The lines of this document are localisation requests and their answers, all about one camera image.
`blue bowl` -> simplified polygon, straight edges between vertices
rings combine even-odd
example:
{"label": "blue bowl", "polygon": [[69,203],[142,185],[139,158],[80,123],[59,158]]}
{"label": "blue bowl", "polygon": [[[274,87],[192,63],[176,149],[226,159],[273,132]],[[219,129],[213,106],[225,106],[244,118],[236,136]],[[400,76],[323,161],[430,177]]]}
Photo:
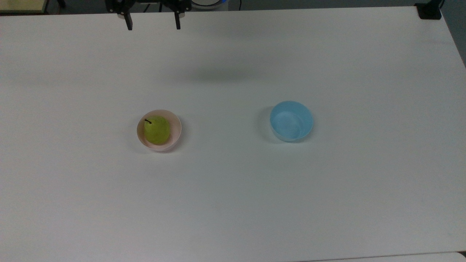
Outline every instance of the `blue bowl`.
{"label": "blue bowl", "polygon": [[309,109],[303,104],[283,101],[272,109],[270,124],[274,134],[280,140],[293,142],[309,134],[314,119]]}

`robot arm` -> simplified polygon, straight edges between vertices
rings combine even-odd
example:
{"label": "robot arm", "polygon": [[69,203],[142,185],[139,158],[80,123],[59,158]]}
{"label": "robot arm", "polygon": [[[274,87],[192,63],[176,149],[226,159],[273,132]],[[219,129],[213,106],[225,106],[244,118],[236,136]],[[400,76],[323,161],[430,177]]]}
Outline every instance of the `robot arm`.
{"label": "robot arm", "polygon": [[[180,29],[179,19],[185,15],[185,11],[191,10],[191,0],[156,0],[162,5],[170,8],[175,14],[176,28]],[[130,8],[136,3],[153,3],[154,0],[105,0],[105,6],[110,13],[122,15],[128,26],[128,30],[133,29],[133,20],[130,15]]]}

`pear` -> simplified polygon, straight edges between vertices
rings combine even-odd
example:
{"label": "pear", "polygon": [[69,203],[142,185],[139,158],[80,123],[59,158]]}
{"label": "pear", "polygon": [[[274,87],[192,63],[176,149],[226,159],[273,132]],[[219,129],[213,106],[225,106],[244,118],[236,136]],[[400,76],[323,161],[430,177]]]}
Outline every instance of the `pear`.
{"label": "pear", "polygon": [[165,117],[153,116],[144,119],[144,136],[147,141],[161,145],[170,136],[170,124]]}

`table surface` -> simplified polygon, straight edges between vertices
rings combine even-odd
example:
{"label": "table surface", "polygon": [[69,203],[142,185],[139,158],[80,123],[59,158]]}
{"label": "table surface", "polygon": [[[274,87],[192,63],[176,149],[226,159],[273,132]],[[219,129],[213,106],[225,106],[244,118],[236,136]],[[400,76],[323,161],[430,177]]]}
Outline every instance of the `table surface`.
{"label": "table surface", "polygon": [[47,0],[0,0],[0,13],[43,13]]}
{"label": "table surface", "polygon": [[[466,70],[414,7],[0,17],[0,259],[466,249]],[[270,130],[280,101],[315,125]],[[145,113],[177,114],[169,153]]]}
{"label": "table surface", "polygon": [[460,253],[401,255],[333,260],[335,262],[466,262]]}

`pink bowl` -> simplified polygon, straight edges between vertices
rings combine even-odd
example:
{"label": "pink bowl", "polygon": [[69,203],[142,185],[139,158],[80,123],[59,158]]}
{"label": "pink bowl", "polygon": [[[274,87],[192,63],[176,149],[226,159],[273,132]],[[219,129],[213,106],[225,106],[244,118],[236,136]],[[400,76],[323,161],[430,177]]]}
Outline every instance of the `pink bowl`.
{"label": "pink bowl", "polygon": [[[155,145],[145,139],[144,135],[144,119],[153,116],[161,116],[165,117],[170,124],[170,136],[168,140],[162,145]],[[145,146],[149,147],[150,149],[156,152],[163,152],[168,151],[176,144],[178,141],[179,136],[181,135],[181,121],[179,118],[168,110],[154,110],[150,111],[149,113],[145,114],[139,123],[137,124],[137,137]]]}

